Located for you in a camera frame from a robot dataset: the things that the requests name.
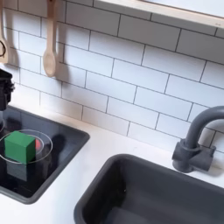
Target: wooden spatula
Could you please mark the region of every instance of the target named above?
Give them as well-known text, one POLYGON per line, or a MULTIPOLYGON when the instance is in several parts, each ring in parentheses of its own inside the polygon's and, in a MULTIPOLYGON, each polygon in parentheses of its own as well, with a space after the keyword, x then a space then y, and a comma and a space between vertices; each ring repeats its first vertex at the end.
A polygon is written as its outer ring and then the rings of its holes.
POLYGON ((57 68, 56 53, 56 14, 58 10, 58 0, 47 1, 47 42, 44 54, 44 69, 49 77, 53 77, 57 68))
POLYGON ((6 39, 4 38, 4 11, 3 11, 3 1, 0 0, 0 63, 9 62, 10 47, 6 39))

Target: shelf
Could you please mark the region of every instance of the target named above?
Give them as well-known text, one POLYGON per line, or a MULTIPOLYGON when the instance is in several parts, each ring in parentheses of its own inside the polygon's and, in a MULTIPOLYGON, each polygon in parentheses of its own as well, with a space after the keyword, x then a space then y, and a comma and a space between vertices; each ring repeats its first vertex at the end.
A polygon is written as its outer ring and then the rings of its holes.
POLYGON ((147 3, 140 0, 97 0, 97 1, 109 4, 117 4, 123 7, 137 9, 140 11, 157 13, 168 17, 180 18, 203 25, 211 25, 219 28, 224 28, 224 17, 216 17, 189 10, 181 10, 170 6, 165 6, 156 3, 147 3))

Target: black stovetop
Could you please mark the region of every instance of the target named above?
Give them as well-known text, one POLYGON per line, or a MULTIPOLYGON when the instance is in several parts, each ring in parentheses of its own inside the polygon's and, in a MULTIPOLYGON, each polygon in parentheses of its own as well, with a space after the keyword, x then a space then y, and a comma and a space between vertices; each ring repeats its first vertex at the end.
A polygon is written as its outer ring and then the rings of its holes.
POLYGON ((89 139, 83 131, 12 107, 3 112, 3 123, 0 193, 25 204, 38 200, 89 139), (36 137, 36 157, 28 165, 4 156, 4 138, 14 130, 36 137))

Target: white countertop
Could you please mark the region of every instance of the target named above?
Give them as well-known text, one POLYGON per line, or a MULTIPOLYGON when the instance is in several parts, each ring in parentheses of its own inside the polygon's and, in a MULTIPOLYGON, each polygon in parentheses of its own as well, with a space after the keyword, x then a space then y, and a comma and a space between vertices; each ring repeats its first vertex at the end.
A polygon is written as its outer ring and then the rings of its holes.
MULTIPOLYGON (((169 151, 43 109, 28 111, 84 130, 91 138, 36 203, 24 205, 1 194, 0 222, 3 224, 74 224, 75 204, 106 160, 116 154, 136 155, 172 169, 169 151)), ((224 187, 223 170, 211 168, 209 173, 195 171, 190 175, 224 187)))

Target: tile backsplash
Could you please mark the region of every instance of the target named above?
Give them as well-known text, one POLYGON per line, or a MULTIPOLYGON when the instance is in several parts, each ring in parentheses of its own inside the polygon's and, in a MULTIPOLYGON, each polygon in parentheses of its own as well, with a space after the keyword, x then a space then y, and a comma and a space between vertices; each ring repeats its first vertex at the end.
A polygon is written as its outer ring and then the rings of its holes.
MULTIPOLYGON (((5 0, 13 101, 173 151, 201 111, 224 105, 224 30, 93 0, 59 0, 56 78, 46 77, 46 0, 5 0)), ((217 146, 224 121, 201 145, 217 146)))

